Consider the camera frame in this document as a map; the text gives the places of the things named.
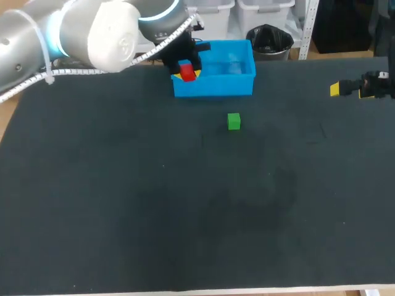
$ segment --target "dark gray table surface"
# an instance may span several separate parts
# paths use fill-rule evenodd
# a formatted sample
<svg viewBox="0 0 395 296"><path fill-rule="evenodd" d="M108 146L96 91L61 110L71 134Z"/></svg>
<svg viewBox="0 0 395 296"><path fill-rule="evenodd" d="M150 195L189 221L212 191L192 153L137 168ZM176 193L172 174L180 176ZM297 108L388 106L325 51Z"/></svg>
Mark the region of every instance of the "dark gray table surface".
<svg viewBox="0 0 395 296"><path fill-rule="evenodd" d="M386 69L257 64L252 97L213 102L160 67L30 88L0 144L0 295L395 283L395 102L329 97Z"/></svg>

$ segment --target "cable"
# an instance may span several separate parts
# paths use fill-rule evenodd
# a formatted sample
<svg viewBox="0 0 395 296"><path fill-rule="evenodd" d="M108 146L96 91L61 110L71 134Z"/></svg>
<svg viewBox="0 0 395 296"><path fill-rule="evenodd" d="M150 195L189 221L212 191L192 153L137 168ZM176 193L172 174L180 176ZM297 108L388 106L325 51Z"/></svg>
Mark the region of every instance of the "cable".
<svg viewBox="0 0 395 296"><path fill-rule="evenodd" d="M186 21L177 29L175 30L167 39L163 40L157 47L153 50L133 59L129 65L129 67L137 65L143 62L146 59L154 56L165 47L167 47L170 43L172 43L175 39L177 39L193 22L196 18L196 14L190 16ZM50 72L51 76L62 76L62 75L100 75L106 74L107 72L97 70L97 69L58 69L53 70ZM15 96L16 94L20 93L21 91L27 89L28 87L32 86L33 84L46 79L49 76L47 72L39 73L21 84L17 85L16 87L10 89L9 91L5 92L0 96L0 104L5 102L6 100L10 99L11 97Z"/></svg>

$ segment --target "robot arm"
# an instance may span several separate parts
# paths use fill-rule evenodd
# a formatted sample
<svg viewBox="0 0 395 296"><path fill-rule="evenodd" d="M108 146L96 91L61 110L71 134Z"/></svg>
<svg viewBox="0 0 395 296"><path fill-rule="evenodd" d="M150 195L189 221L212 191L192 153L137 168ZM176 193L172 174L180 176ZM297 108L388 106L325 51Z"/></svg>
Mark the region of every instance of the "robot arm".
<svg viewBox="0 0 395 296"><path fill-rule="evenodd" d="M0 92L43 67L43 41L51 61L72 57L105 72L120 72L135 56L139 30L159 44L188 17L183 0L31 0L0 17ZM201 70L188 31L159 55L171 74L180 72L181 59Z"/></svg>

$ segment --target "red block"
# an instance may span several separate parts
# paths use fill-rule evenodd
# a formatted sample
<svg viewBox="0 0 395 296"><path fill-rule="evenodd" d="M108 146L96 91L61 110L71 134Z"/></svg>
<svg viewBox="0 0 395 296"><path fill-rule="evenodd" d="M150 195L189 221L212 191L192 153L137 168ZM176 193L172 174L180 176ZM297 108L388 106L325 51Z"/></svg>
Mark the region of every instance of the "red block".
<svg viewBox="0 0 395 296"><path fill-rule="evenodd" d="M196 80L195 71L191 64L181 65L181 77L184 82L191 82Z"/></svg>

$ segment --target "trash can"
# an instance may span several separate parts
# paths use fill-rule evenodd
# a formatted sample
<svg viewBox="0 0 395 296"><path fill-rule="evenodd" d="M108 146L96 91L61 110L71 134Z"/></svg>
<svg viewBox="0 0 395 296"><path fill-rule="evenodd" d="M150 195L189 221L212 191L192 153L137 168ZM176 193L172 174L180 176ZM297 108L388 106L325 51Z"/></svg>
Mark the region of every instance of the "trash can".
<svg viewBox="0 0 395 296"><path fill-rule="evenodd" d="M262 25L247 34L255 60L288 60L294 40L287 32L271 25Z"/></svg>

